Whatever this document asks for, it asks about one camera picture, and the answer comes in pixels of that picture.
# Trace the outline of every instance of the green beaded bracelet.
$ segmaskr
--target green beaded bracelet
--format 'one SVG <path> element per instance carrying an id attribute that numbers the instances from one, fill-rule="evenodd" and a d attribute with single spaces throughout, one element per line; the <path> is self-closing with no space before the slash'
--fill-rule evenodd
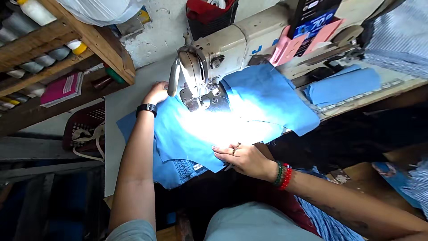
<path id="1" fill-rule="evenodd" d="M 278 175 L 276 176 L 276 180 L 273 184 L 278 187 L 281 184 L 282 179 L 282 164 L 279 161 L 276 162 L 278 164 Z"/>

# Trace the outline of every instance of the white strap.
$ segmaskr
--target white strap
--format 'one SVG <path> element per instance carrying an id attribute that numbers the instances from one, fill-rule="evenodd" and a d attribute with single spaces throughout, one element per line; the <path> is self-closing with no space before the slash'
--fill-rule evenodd
<path id="1" fill-rule="evenodd" d="M 88 136 L 91 135 L 91 133 L 89 133 L 89 131 L 84 130 L 84 129 L 77 129 L 73 132 L 73 135 L 71 137 L 71 139 L 75 142 L 88 142 L 90 140 L 95 139 L 95 144 L 97 145 L 97 149 L 100 152 L 102 158 L 99 157 L 92 157 L 92 156 L 88 156 L 82 153 L 79 153 L 78 151 L 76 151 L 76 147 L 73 147 L 73 153 L 80 156 L 80 157 L 85 157 L 85 158 L 89 158 L 89 159 L 93 159 L 93 160 L 98 160 L 98 161 L 102 161 L 104 162 L 105 159 L 105 154 L 103 152 L 103 150 L 101 149 L 100 146 L 100 137 L 103 136 L 105 134 L 105 121 L 103 121 L 99 126 L 97 126 L 97 128 L 95 128 L 94 130 L 94 134 L 91 137 L 82 137 L 82 138 L 78 138 L 81 133 L 84 133 Z"/>

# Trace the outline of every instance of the red beaded bracelet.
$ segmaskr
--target red beaded bracelet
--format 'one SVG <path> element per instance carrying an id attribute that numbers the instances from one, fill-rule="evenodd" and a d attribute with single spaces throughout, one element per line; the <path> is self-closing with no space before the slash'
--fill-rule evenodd
<path id="1" fill-rule="evenodd" d="M 284 167 L 283 169 L 285 169 L 285 170 L 282 171 L 282 175 L 284 177 L 284 181 L 282 181 L 282 184 L 278 188 L 281 191 L 284 191 L 286 189 L 286 187 L 288 186 L 288 184 L 290 183 L 291 173 L 293 171 L 291 169 L 291 166 L 289 164 L 287 164 L 287 163 L 284 163 L 283 167 Z"/>

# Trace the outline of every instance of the blue fabric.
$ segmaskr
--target blue fabric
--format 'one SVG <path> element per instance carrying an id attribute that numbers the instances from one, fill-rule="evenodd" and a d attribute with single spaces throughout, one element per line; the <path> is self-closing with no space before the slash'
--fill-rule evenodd
<path id="1" fill-rule="evenodd" d="M 316 106 L 336 104 L 380 88 L 380 76 L 372 68 L 352 65 L 328 78 L 310 84 L 304 93 Z"/>
<path id="2" fill-rule="evenodd" d="M 378 17 L 364 61 L 419 78 L 428 78 L 428 2 L 406 0 Z"/>
<path id="3" fill-rule="evenodd" d="M 321 175 L 316 166 L 313 166 L 311 171 L 304 172 L 317 177 L 320 177 Z M 321 178 L 328 180 L 324 175 L 322 175 Z M 364 241 L 364 238 L 361 235 L 341 224 L 330 215 L 324 213 L 321 209 L 297 196 L 295 196 L 295 198 L 314 224 L 318 234 L 325 241 Z"/>
<path id="4" fill-rule="evenodd" d="M 274 123 L 299 136 L 320 123 L 318 116 L 295 93 L 292 82 L 271 64 L 250 66 L 223 80 L 230 87 L 226 92 L 231 109 L 243 120 Z"/>
<path id="5" fill-rule="evenodd" d="M 282 134 L 284 127 L 301 136 L 319 125 L 318 116 L 297 96 L 292 83 L 270 64 L 250 66 L 222 81 L 228 89 L 232 112 L 190 112 L 178 96 L 158 104 L 154 178 L 164 187 L 177 187 L 187 177 L 203 172 L 193 171 L 183 160 L 213 172 L 224 168 L 213 155 L 212 145 L 270 142 Z M 135 120 L 133 112 L 117 122 L 126 140 Z M 157 163 L 158 156 L 162 164 Z"/>
<path id="6" fill-rule="evenodd" d="M 136 118 L 135 111 L 126 115 L 119 121 L 117 121 L 117 126 L 122 132 L 122 135 L 125 138 L 125 142 L 128 142 L 129 136 L 131 135 L 132 129 L 134 127 Z M 193 177 L 196 177 L 207 169 L 205 167 L 200 168 L 197 171 L 193 170 L 193 166 L 196 163 L 193 163 L 188 160 L 170 160 L 168 162 L 162 162 L 159 152 L 156 147 L 156 139 L 153 141 L 153 180 L 160 183 L 166 189 L 172 189 L 178 187 L 190 180 Z"/>
<path id="7" fill-rule="evenodd" d="M 428 218 L 428 160 L 418 163 L 415 170 L 409 172 L 410 179 L 402 191 L 420 203 L 425 217 Z"/>

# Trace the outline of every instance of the black watch strap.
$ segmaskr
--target black watch strap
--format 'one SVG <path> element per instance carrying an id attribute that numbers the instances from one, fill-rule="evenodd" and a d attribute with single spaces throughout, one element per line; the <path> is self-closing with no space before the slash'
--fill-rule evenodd
<path id="1" fill-rule="evenodd" d="M 138 117 L 138 113 L 140 111 L 151 111 L 153 112 L 153 115 L 155 115 L 156 117 L 156 115 L 158 114 L 158 107 L 153 104 L 142 104 L 137 107 L 137 111 L 135 112 L 135 117 Z"/>

